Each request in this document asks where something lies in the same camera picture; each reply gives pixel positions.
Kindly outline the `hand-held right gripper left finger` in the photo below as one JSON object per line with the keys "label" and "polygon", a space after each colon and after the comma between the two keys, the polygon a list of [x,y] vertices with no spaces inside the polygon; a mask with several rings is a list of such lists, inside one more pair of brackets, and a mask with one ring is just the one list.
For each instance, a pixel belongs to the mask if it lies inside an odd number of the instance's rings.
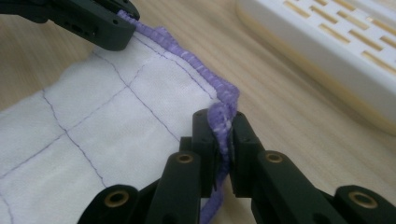
{"label": "hand-held right gripper left finger", "polygon": [[192,151],[201,158],[201,196],[209,198],[217,188],[218,143],[210,128],[208,110],[202,109],[192,115],[192,135],[182,136],[180,151]]}

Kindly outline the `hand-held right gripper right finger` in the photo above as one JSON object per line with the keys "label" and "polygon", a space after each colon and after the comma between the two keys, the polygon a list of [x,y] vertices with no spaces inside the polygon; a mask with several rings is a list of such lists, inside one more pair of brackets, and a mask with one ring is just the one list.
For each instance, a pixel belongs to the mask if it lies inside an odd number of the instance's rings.
{"label": "hand-held right gripper right finger", "polygon": [[238,198],[250,198],[256,181],[257,157],[263,146],[242,112],[237,112],[233,119],[229,147],[233,194]]}

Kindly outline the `white cloth with purple edge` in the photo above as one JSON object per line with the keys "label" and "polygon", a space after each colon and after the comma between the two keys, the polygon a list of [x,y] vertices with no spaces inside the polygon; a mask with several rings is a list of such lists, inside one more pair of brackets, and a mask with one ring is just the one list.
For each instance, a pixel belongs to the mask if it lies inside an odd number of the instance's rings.
{"label": "white cloth with purple edge", "polygon": [[156,180],[201,112],[216,137],[239,91],[162,27],[95,49],[53,85],[0,111],[0,224],[77,224],[102,189]]}

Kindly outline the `white slotted plastic basket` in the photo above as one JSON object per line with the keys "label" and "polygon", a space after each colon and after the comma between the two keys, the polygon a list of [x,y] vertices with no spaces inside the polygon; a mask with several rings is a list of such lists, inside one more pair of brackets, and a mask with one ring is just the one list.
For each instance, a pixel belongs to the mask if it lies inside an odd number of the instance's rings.
{"label": "white slotted plastic basket", "polygon": [[236,0],[255,34],[396,135],[396,1]]}

